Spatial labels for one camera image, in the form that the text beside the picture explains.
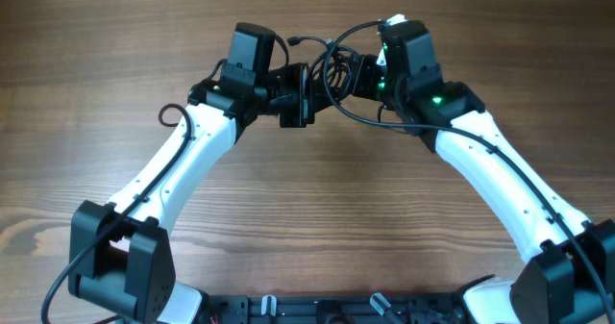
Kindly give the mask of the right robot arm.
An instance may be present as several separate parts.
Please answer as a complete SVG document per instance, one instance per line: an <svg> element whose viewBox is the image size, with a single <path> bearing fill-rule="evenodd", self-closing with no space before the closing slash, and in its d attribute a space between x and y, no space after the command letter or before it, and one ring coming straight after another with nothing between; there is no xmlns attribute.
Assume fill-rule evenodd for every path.
<svg viewBox="0 0 615 324"><path fill-rule="evenodd" d="M431 33L402 15L376 24L377 56L357 74L359 94L396 114L458 171L510 235L517 278L489 276L462 288L455 312L471 323L588 323L614 316L614 224L593 222L561 198L504 137L465 84L444 79Z"/></svg>

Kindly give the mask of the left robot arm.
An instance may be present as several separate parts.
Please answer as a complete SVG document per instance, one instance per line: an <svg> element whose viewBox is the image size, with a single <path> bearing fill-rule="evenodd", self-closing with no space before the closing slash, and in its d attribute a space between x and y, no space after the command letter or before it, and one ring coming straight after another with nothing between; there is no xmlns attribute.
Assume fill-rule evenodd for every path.
<svg viewBox="0 0 615 324"><path fill-rule="evenodd" d="M273 47L298 44L240 22L230 53L194 85L181 119L155 156L103 205L85 201L71 219L69 264L59 276L71 295L128 323L198 323L209 297L176 280L169 237L196 187L261 115L284 128L313 120L305 64L270 66Z"/></svg>

